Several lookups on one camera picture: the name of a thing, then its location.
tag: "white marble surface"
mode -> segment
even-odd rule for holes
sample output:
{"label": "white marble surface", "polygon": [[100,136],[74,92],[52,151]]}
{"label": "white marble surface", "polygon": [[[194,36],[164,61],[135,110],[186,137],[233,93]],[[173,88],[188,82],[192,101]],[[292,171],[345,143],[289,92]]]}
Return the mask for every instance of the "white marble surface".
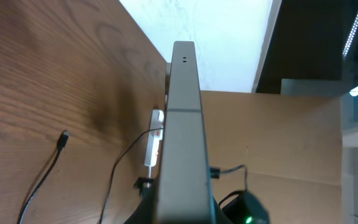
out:
{"label": "white marble surface", "polygon": [[194,41],[202,90],[251,92],[273,0],[121,0],[163,58]]}

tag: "wood grain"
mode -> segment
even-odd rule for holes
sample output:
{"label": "wood grain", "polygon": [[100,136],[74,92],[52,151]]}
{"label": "wood grain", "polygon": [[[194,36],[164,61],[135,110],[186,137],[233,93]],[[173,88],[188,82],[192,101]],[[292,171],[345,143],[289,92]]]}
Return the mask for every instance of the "wood grain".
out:
{"label": "wood grain", "polygon": [[[24,223],[96,223],[117,154],[164,104],[165,61],[118,1],[0,0],[0,223],[71,137]],[[144,147],[119,165],[106,223],[139,202]]]}

